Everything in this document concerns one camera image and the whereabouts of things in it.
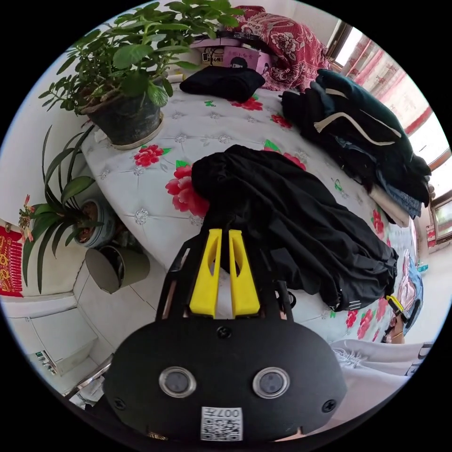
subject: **red curtain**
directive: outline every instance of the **red curtain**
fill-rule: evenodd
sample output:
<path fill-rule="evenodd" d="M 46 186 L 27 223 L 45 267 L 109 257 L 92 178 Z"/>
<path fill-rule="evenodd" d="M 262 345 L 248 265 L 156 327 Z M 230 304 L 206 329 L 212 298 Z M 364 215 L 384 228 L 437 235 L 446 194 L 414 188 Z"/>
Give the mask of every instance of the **red curtain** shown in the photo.
<path fill-rule="evenodd" d="M 415 132 L 432 114 L 430 105 L 408 74 L 365 35 L 341 74 L 386 105 L 397 116 L 407 135 Z"/>

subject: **qr code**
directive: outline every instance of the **qr code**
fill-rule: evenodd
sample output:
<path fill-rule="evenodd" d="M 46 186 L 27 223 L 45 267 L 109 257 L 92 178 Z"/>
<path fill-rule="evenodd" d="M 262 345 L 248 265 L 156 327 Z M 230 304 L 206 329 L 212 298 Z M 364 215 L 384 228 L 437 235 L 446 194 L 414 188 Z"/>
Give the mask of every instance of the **qr code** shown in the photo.
<path fill-rule="evenodd" d="M 241 408 L 202 408 L 201 440 L 241 441 L 242 426 Z"/>

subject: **window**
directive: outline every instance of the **window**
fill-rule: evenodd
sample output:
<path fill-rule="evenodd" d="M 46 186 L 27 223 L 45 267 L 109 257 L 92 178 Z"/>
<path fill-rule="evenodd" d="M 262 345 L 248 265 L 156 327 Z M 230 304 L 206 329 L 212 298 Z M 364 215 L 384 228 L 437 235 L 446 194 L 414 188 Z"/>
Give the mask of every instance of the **window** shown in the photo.
<path fill-rule="evenodd" d="M 435 189 L 430 203 L 436 243 L 452 240 L 452 153 L 443 129 L 434 113 L 410 136 L 416 155 L 432 170 L 429 183 Z"/>
<path fill-rule="evenodd" d="M 452 190 L 432 201 L 432 213 L 436 243 L 452 240 Z"/>
<path fill-rule="evenodd" d="M 339 24 L 338 30 L 328 48 L 327 57 L 338 69 L 342 69 L 352 55 L 363 34 L 345 22 Z"/>

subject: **cardboard box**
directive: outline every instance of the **cardboard box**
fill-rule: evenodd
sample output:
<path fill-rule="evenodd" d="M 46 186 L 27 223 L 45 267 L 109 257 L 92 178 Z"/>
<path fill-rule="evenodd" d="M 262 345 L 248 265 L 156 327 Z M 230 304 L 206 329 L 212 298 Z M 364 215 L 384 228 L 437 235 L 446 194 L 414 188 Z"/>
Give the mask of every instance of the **cardboard box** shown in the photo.
<path fill-rule="evenodd" d="M 221 47 L 205 47 L 201 50 L 201 64 L 203 66 L 222 66 L 224 49 Z"/>
<path fill-rule="evenodd" d="M 231 46 L 231 47 L 241 47 L 242 42 L 238 39 L 232 39 L 232 38 L 216 38 L 216 39 L 200 39 L 192 44 L 190 44 L 190 47 L 192 48 L 203 48 L 203 47 L 224 47 L 224 46 Z"/>
<path fill-rule="evenodd" d="M 248 67 L 259 74 L 264 74 L 272 67 L 272 58 L 268 53 L 251 48 L 230 47 L 224 48 L 223 66 Z"/>

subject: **white shirt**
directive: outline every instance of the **white shirt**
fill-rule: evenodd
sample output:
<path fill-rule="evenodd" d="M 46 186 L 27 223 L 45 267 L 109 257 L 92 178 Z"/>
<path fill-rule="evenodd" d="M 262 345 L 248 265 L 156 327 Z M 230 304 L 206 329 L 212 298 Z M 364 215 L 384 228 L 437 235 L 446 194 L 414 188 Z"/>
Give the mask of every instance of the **white shirt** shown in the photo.
<path fill-rule="evenodd" d="M 357 339 L 333 342 L 347 394 L 319 433 L 347 422 L 392 395 L 415 373 L 432 343 L 383 344 Z"/>

